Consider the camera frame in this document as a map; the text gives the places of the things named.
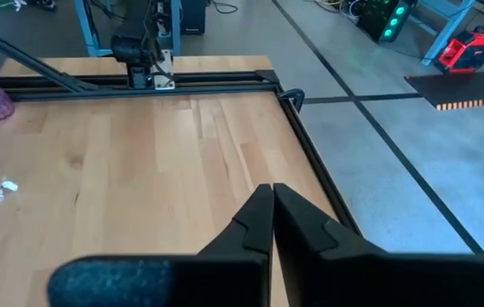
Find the red power tool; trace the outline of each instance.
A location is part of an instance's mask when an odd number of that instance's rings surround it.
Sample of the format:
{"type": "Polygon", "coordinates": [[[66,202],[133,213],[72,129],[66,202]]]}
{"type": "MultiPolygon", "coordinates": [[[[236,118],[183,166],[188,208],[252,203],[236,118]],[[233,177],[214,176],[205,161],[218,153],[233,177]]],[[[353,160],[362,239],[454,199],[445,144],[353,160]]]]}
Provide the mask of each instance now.
{"type": "Polygon", "coordinates": [[[484,26],[451,39],[435,66],[444,73],[474,72],[484,65],[484,26]]]}

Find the concrete floor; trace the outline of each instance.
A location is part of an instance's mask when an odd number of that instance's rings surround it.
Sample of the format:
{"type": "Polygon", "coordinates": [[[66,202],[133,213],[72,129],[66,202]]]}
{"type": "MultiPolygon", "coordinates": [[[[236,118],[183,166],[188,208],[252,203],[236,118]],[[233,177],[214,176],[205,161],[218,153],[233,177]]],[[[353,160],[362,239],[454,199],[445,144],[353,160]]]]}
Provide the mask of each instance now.
{"type": "MultiPolygon", "coordinates": [[[[404,76],[438,73],[394,51],[418,56],[431,43],[411,22],[395,43],[379,46],[347,17],[303,0],[225,1],[239,12],[209,8],[207,33],[183,38],[184,55],[267,55],[286,89],[321,102],[346,90],[412,93],[404,76]]],[[[107,38],[112,25],[96,19],[107,38]]],[[[60,0],[56,13],[3,9],[0,20],[0,36],[32,55],[86,56],[71,0],[60,0]]],[[[484,250],[484,107],[442,113],[418,98],[310,104],[301,116],[369,240],[392,252],[484,250]]]]}

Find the black aluminum frame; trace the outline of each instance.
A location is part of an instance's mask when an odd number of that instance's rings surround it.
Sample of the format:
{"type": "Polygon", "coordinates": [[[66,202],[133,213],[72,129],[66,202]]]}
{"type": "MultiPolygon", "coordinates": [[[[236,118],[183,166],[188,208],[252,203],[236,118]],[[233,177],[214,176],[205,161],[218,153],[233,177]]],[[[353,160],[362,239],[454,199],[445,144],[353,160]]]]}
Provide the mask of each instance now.
{"type": "Polygon", "coordinates": [[[244,92],[273,92],[293,133],[308,158],[339,222],[356,234],[361,232],[337,186],[304,129],[297,112],[304,94],[287,96],[274,71],[177,73],[174,90],[136,90],[128,87],[126,75],[71,76],[26,54],[0,38],[0,52],[39,73],[36,77],[0,77],[0,87],[13,101],[105,99],[139,96],[190,96],[244,92]]]}

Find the wooden table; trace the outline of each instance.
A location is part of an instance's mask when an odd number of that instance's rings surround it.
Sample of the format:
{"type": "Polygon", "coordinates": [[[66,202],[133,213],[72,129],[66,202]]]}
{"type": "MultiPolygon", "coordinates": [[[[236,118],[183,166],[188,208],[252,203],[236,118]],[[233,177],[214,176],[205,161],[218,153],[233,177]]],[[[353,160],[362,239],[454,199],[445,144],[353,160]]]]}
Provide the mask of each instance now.
{"type": "MultiPolygon", "coordinates": [[[[47,59],[70,74],[125,73],[111,58],[47,59]]],[[[176,72],[270,69],[263,56],[175,59],[176,72]]],[[[7,61],[2,76],[32,75],[7,61]]],[[[272,93],[17,105],[0,122],[0,307],[45,306],[60,264],[96,253],[196,253],[255,186],[285,182],[332,217],[272,93]]],[[[276,255],[274,306],[287,306],[276,255]]]]}

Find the blue frame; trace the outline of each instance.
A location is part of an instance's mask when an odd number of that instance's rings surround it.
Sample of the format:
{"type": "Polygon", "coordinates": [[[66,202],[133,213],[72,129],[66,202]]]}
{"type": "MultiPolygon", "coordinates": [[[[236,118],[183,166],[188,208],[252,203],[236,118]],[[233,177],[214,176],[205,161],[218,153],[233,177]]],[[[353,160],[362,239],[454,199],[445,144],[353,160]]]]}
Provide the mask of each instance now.
{"type": "MultiPolygon", "coordinates": [[[[88,20],[87,12],[85,11],[84,0],[74,0],[75,10],[81,25],[81,32],[83,33],[83,40],[87,53],[90,57],[110,55],[111,49],[104,49],[100,46],[100,39],[98,33],[91,28],[91,21],[88,20]]],[[[105,5],[112,9],[112,0],[103,0],[105,5]]],[[[159,39],[166,40],[167,45],[171,47],[172,55],[180,55],[182,52],[182,38],[180,25],[180,10],[182,9],[181,0],[171,0],[171,16],[172,16],[172,33],[168,37],[161,37],[159,39]]]]}
{"type": "Polygon", "coordinates": [[[418,18],[414,16],[410,17],[411,20],[415,20],[426,32],[437,35],[434,43],[429,47],[428,52],[423,57],[422,64],[428,66],[437,58],[440,52],[447,46],[454,31],[458,29],[459,25],[471,11],[475,2],[476,0],[463,0],[459,6],[456,6],[447,0],[420,0],[420,4],[448,19],[447,24],[441,32],[436,32],[418,18]]]}

